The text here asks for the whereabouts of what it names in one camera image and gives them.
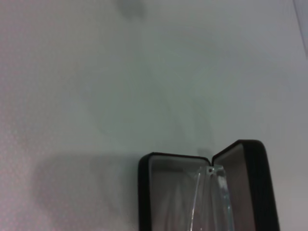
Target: white surface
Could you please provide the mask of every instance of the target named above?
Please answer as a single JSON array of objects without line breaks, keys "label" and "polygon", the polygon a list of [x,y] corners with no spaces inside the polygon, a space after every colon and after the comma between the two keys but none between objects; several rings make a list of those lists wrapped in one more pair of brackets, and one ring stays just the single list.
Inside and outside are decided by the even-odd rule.
[{"label": "white surface", "polygon": [[308,55],[308,1],[294,0],[294,6],[306,54]]},{"label": "white surface", "polygon": [[242,138],[307,230],[307,77],[291,0],[2,0],[0,228],[137,230],[140,156]]}]

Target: white table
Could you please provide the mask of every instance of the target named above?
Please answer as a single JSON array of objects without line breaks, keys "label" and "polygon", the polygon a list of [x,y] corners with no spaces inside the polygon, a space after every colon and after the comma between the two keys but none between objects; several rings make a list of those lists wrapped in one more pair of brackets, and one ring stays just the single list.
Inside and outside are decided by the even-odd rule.
[{"label": "white table", "polygon": [[290,0],[0,2],[0,229],[137,230],[137,163],[259,139],[307,230],[308,68]]}]

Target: open glasses case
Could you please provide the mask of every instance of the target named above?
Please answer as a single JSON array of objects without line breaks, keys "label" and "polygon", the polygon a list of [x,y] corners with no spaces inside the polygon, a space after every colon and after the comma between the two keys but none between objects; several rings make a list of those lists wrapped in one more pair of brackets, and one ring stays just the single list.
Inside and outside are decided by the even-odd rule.
[{"label": "open glasses case", "polygon": [[151,153],[138,168],[140,231],[279,231],[265,148],[239,140],[213,156]]}]

